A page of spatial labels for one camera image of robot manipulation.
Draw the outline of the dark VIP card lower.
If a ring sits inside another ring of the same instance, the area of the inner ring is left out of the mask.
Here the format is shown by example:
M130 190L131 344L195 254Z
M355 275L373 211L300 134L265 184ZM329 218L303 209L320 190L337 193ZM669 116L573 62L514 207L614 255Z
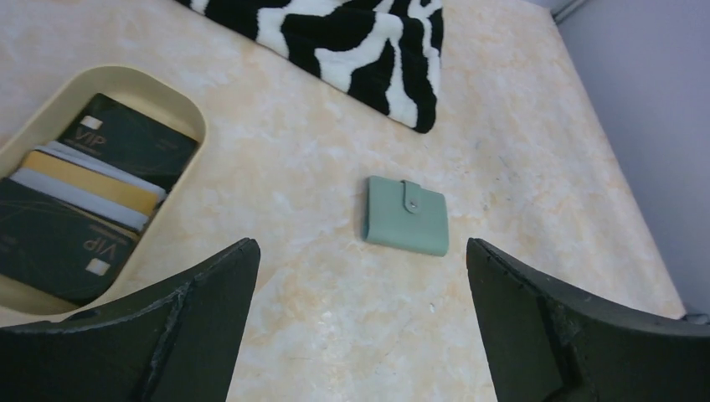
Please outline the dark VIP card lower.
M40 193L1 181L1 273L74 304L115 282L136 233Z

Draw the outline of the yellow card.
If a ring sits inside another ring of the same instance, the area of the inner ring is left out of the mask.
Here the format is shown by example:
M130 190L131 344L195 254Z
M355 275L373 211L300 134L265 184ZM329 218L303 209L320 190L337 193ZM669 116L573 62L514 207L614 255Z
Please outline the yellow card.
M121 206L149 215L158 205L160 197L134 184L125 183L105 174L81 167L72 162L41 151L31 151L22 161L26 168L61 183L84 190Z

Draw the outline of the dark VIP card upper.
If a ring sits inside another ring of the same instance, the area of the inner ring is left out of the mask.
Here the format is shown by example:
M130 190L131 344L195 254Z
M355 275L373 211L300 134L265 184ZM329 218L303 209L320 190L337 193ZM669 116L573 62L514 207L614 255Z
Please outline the dark VIP card upper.
M170 191L198 142L97 93L57 142Z

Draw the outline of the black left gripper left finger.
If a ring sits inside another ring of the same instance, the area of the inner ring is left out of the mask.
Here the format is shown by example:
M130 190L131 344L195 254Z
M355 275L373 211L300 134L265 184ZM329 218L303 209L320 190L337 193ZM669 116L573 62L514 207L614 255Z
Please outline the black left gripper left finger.
M245 238L60 322L3 327L2 400L225 400L259 264Z

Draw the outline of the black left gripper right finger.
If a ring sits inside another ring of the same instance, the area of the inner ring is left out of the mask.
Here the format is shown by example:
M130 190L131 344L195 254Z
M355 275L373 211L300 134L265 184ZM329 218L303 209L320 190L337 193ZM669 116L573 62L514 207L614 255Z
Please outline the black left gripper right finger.
M708 326L606 300L482 239L466 265L500 401L708 400Z

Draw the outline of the dark vip card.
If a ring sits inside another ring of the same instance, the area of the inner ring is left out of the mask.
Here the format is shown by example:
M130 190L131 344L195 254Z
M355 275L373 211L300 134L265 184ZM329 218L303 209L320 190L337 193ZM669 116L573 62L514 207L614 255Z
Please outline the dark vip card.
M74 304L115 282L136 233L40 193L1 181L1 273Z
M170 191L198 142L97 93L57 142Z

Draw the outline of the beige oval tray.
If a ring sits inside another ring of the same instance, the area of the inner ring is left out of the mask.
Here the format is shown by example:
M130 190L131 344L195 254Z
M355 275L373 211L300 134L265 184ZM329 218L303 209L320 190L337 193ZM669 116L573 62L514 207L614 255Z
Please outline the beige oval tray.
M31 148L58 137L97 92L192 137L198 142L198 148L162 207L153 215L123 270L104 294L91 303L74 307L3 278L1 324L4 327L61 322L131 294L135 276L147 270L151 250L177 219L180 206L188 201L188 185L195 179L195 168L209 143L208 122L198 105L179 89L128 65L93 66L65 81L20 128L1 138L1 174L10 173Z

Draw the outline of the green card holder wallet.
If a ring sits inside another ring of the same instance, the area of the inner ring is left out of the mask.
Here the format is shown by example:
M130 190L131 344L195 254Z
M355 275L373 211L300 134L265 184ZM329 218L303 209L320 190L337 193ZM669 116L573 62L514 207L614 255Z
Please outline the green card holder wallet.
M363 240L442 257L450 237L445 195L408 180L367 179Z

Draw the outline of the zebra striped cloth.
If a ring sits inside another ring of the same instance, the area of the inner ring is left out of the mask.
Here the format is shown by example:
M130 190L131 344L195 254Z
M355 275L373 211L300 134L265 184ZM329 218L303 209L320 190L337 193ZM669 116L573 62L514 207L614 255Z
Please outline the zebra striped cloth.
M440 1L184 1L388 118L433 128L444 39Z

